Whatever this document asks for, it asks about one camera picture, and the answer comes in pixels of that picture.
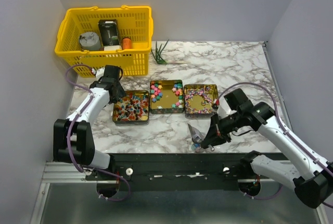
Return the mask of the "silver metal scoop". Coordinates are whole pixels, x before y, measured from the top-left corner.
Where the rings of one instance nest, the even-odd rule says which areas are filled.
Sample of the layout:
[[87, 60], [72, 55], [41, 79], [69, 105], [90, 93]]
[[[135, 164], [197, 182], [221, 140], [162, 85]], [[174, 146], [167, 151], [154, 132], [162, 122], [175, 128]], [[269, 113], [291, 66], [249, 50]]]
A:
[[202, 133], [197, 128], [191, 126], [190, 124], [188, 124], [188, 128], [190, 131], [192, 142], [195, 144], [200, 144], [204, 139]]

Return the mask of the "clear glass jar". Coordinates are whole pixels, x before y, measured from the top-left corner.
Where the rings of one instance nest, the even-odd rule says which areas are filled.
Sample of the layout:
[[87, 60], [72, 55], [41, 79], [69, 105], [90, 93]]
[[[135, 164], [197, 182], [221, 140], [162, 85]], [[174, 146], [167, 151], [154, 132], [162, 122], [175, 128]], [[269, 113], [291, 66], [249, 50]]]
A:
[[191, 144], [191, 150], [194, 151], [195, 153], [204, 153], [207, 151], [207, 147], [206, 148], [202, 148], [201, 147], [201, 142], [192, 142]]

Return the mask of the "tin of dark lollipops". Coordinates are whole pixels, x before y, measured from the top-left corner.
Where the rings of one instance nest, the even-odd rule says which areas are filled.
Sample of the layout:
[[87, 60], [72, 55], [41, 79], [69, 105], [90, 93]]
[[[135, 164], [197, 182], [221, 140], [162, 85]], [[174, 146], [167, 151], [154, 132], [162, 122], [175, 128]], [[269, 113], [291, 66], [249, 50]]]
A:
[[150, 95], [145, 90], [127, 90], [126, 96], [113, 106], [112, 120], [117, 126], [147, 125]]

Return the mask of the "tin of rainbow lollipops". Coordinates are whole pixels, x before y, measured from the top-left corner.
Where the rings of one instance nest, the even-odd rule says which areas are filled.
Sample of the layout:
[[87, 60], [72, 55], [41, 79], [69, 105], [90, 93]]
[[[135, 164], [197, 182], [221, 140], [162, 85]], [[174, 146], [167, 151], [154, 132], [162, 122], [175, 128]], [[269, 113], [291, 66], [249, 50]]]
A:
[[184, 86], [185, 117], [187, 119], [208, 119], [213, 104], [218, 98], [216, 84], [187, 84]]

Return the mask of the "tin of star candies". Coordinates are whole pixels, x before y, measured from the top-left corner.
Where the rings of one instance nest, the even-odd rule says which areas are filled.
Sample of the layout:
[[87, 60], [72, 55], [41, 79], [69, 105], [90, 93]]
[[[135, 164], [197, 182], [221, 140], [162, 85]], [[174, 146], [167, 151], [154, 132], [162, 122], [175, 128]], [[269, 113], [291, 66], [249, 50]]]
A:
[[150, 112], [152, 114], [180, 114], [184, 112], [182, 80], [150, 81]]

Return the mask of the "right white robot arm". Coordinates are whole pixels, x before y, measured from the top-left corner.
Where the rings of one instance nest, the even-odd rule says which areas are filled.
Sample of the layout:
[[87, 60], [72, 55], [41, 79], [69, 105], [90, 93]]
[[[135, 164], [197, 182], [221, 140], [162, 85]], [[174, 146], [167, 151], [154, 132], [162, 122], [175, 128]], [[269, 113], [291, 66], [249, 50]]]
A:
[[291, 162], [282, 164], [252, 151], [240, 160], [239, 171], [245, 178], [265, 176], [293, 190], [309, 208], [317, 208], [332, 195], [332, 163], [313, 151], [282, 121], [278, 111], [265, 102], [256, 105], [242, 89], [224, 96], [233, 114], [211, 116], [209, 130], [200, 143], [202, 149], [231, 141], [236, 129], [250, 127], [271, 141]]

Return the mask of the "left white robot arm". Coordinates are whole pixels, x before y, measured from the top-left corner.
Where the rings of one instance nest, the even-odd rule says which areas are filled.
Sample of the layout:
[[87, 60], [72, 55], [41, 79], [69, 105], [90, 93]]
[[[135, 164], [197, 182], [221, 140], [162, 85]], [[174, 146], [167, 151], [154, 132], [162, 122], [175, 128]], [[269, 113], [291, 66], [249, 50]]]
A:
[[112, 155], [95, 148], [91, 125], [102, 109], [126, 96], [120, 83], [123, 69], [106, 65], [95, 70], [86, 64], [77, 64], [67, 69], [65, 77], [77, 67], [87, 68], [96, 80], [88, 88], [68, 80], [70, 84], [87, 91], [88, 95], [66, 119], [55, 121], [53, 158], [55, 161], [73, 164], [79, 172], [83, 172], [84, 167], [96, 169], [103, 179], [109, 180], [115, 175], [116, 162]]

